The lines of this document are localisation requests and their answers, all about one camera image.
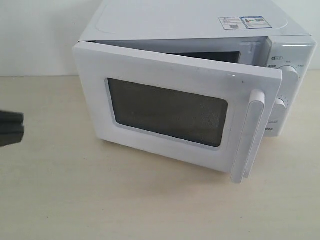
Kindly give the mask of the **white microwave door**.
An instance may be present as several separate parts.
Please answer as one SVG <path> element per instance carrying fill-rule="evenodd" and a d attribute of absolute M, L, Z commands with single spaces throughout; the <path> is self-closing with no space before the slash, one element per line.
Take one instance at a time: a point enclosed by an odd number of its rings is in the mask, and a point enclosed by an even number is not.
<path fill-rule="evenodd" d="M 99 139 L 250 174 L 282 72 L 92 42 L 72 49 Z"/>

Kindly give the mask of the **white microwave oven body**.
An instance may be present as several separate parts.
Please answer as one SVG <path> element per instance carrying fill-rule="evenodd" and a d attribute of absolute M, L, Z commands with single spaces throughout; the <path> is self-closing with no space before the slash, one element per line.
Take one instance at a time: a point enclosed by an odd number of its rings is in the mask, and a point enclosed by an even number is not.
<path fill-rule="evenodd" d="M 262 16 L 269 29 L 224 30 L 219 18 Z M 202 58 L 272 70 L 295 68 L 296 84 L 282 84 L 277 98 L 285 116 L 272 114 L 265 136 L 282 133 L 316 49 L 316 41 L 271 0 L 104 0 L 79 43 Z"/>

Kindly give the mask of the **blue white warning sticker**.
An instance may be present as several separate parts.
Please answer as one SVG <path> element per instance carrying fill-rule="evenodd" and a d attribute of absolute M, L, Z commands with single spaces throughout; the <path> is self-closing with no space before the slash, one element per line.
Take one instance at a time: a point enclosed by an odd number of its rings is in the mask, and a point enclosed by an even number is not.
<path fill-rule="evenodd" d="M 271 29 L 262 16 L 219 17 L 224 30 Z"/>

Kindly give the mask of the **lower white control knob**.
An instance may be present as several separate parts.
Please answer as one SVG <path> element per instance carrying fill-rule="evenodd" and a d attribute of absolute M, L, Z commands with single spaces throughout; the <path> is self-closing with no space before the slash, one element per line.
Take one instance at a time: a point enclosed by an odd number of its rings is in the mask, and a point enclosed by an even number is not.
<path fill-rule="evenodd" d="M 285 102 L 280 98 L 276 98 L 272 109 L 272 118 L 282 119 L 285 116 L 286 111 L 287 107 L 285 105 Z"/>

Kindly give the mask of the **white control knob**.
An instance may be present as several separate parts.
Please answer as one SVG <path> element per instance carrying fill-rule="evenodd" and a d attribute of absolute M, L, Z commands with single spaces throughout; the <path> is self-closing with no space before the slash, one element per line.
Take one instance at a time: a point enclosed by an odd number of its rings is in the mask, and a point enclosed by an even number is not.
<path fill-rule="evenodd" d="M 285 65 L 281 66 L 279 70 L 282 71 L 282 84 L 296 84 L 300 76 L 298 75 L 296 69 L 292 66 Z"/>
<path fill-rule="evenodd" d="M 285 116 L 286 111 L 287 107 L 285 105 L 285 102 L 280 98 L 276 98 L 272 109 L 272 118 L 282 119 Z"/>

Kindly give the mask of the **upper white control knob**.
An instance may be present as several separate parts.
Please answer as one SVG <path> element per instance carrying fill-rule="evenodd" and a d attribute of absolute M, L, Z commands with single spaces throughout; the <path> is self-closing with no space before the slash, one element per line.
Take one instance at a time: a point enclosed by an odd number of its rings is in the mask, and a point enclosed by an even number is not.
<path fill-rule="evenodd" d="M 282 84 L 296 84 L 300 76 L 298 75 L 296 69 L 292 66 L 285 65 L 281 66 L 279 70 L 282 71 Z"/>

